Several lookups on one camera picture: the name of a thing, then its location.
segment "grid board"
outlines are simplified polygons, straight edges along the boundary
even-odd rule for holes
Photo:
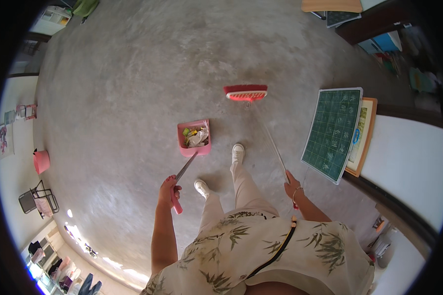
[[[338,184],[345,169],[358,124],[363,90],[325,89],[318,92],[315,118],[302,162]]]

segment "wooden frame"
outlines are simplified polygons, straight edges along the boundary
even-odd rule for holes
[[[356,167],[356,169],[353,170],[352,168],[348,167],[349,162],[351,162],[349,160],[347,161],[347,165],[346,165],[346,168],[345,168],[346,172],[348,172],[349,174],[353,174],[356,177],[360,176],[361,169],[363,168],[364,161],[366,159],[367,151],[369,149],[369,144],[371,143],[372,132],[374,130],[374,122],[376,121],[376,111],[378,109],[378,100],[377,99],[369,98],[369,97],[363,97],[363,102],[364,101],[372,102],[372,109],[371,109],[372,111],[370,113],[371,118],[369,120],[369,125],[367,126],[366,139],[364,141],[364,146],[363,146],[362,150],[359,151],[361,154],[360,154],[359,163],[358,163],[358,166]]]

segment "woman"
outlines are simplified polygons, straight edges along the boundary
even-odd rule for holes
[[[235,210],[224,213],[217,194],[200,179],[196,190],[206,199],[197,238],[177,259],[171,190],[179,198],[175,176],[159,191],[151,278],[142,294],[365,294],[374,264],[352,230],[331,221],[305,195],[287,171],[285,192],[305,220],[280,218],[261,197],[243,168],[245,149],[232,150]]]

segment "hanging clothes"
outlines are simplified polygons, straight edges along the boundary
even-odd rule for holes
[[[62,259],[59,259],[58,262],[54,263],[51,268],[47,271],[47,274],[52,277],[52,273],[56,271],[56,269],[61,265]]]
[[[38,250],[36,250],[34,255],[31,257],[31,262],[36,264],[36,263],[40,262],[44,256],[46,256],[46,254],[44,254],[43,249],[39,248]]]
[[[87,278],[82,284],[82,287],[79,290],[79,295],[94,295],[97,293],[100,288],[102,287],[102,282],[98,281],[91,289],[90,286],[92,284],[92,279],[94,278],[94,275],[89,273]]]
[[[31,255],[34,255],[36,253],[36,250],[38,250],[39,248],[41,248],[40,242],[35,241],[34,243],[30,243],[30,245],[28,246],[28,251]]]

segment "concrete floor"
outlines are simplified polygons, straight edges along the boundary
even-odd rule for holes
[[[66,240],[89,262],[144,286],[101,257],[150,275],[159,186],[187,161],[177,123],[209,118],[213,141],[179,182],[179,254],[195,238],[204,205],[196,177],[220,194],[225,211],[234,208],[229,168],[236,142],[245,145],[244,165],[265,197],[282,216],[298,215],[253,109],[224,97],[222,87],[232,84],[269,85],[257,105],[286,168],[305,179],[305,193],[320,209],[355,230],[363,248],[374,239],[375,203],[345,181],[336,186],[307,171],[301,152],[319,89],[361,86],[379,103],[413,106],[411,92],[300,7],[293,0],[102,0],[84,25],[74,17],[53,36],[36,89],[34,143],[50,155],[41,176],[61,207],[56,222],[76,224],[99,252],[93,260]]]

